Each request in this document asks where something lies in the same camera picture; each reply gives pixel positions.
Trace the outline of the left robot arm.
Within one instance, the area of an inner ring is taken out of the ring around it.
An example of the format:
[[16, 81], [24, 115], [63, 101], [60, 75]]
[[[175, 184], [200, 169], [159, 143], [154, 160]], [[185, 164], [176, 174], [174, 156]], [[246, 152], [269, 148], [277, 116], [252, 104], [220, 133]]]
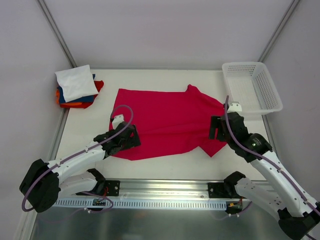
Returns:
[[19, 186], [24, 196], [22, 210], [28, 212], [26, 203], [30, 203], [32, 210], [42, 213], [70, 195], [104, 194], [105, 177], [95, 168], [84, 167], [140, 145], [136, 126], [121, 122], [72, 155], [48, 162], [35, 160]]

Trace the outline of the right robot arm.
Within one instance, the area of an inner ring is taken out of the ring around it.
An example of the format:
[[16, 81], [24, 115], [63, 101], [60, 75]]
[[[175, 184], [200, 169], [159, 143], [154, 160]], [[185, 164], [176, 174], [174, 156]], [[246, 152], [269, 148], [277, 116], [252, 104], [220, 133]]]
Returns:
[[301, 240], [320, 223], [320, 203], [308, 194], [283, 166], [272, 146], [259, 133], [250, 133], [237, 112], [212, 116], [209, 138], [228, 144], [236, 155], [258, 170], [275, 191], [271, 194], [235, 171], [212, 193], [243, 197], [272, 215], [292, 240]]

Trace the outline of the pink red t shirt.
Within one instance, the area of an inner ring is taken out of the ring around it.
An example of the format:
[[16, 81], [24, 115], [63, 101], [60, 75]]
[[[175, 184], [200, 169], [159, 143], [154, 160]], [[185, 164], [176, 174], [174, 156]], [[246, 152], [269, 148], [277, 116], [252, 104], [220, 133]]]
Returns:
[[222, 116], [223, 104], [188, 85], [184, 92], [120, 88], [115, 115], [136, 126], [141, 145], [116, 154], [130, 161], [184, 154], [200, 147], [213, 157], [226, 144], [210, 139], [212, 116]]

